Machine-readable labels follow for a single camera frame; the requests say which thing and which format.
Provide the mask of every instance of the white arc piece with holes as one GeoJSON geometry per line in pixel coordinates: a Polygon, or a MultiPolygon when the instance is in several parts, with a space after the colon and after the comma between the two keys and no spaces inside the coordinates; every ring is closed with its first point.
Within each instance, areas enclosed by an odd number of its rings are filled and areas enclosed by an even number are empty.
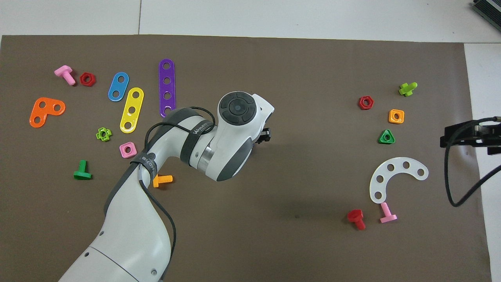
{"type": "Polygon", "coordinates": [[[371,177],[369,193],[371,200],[376,204],[386,201],[386,184],[390,178],[399,173],[407,173],[417,180],[428,178],[428,168],[415,159],[396,157],[389,159],[376,168],[371,177]],[[376,198],[376,193],[381,193],[381,198],[376,198]]]}

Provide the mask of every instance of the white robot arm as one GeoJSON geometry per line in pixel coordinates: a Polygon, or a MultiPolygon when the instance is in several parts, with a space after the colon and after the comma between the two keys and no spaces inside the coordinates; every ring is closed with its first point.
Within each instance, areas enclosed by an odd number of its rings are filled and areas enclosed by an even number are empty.
{"type": "Polygon", "coordinates": [[[216,181],[232,178],[273,111],[257,94],[242,91],[219,101],[219,126],[192,108],[173,110],[113,188],[101,231],[60,281],[161,280],[171,246],[165,225],[145,194],[152,177],[167,158],[178,157],[216,181]]]}

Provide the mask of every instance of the dark green toy bolt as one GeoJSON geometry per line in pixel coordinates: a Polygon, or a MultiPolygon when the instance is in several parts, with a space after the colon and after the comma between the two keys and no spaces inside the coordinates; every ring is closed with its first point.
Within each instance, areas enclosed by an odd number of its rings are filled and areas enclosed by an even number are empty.
{"type": "Polygon", "coordinates": [[[86,160],[81,160],[78,165],[78,171],[73,173],[73,178],[77,180],[88,180],[92,177],[92,174],[85,172],[85,167],[87,166],[86,160]]]}

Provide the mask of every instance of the yellow plate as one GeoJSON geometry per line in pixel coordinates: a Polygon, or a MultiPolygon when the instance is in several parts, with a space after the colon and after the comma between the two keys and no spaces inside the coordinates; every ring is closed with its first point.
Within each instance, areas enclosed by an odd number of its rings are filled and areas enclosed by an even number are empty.
{"type": "Polygon", "coordinates": [[[144,92],[141,88],[134,87],[129,90],[122,114],[122,121],[120,122],[120,130],[123,133],[131,133],[136,129],[143,98],[144,92]]]}

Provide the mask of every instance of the pink bolt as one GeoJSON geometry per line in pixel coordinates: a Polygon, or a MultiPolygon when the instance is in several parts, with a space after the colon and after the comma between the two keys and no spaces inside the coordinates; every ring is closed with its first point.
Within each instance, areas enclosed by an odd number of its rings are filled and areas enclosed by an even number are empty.
{"type": "Polygon", "coordinates": [[[73,70],[69,66],[64,65],[64,66],[60,67],[59,69],[55,70],[54,73],[59,77],[63,77],[68,84],[74,85],[75,80],[73,79],[73,77],[70,74],[70,72],[72,72],[72,71],[73,70]]]}
{"type": "Polygon", "coordinates": [[[381,208],[383,209],[384,212],[384,217],[380,219],[381,223],[397,219],[396,215],[391,214],[390,209],[388,208],[388,204],[386,202],[381,203],[381,208]]]}

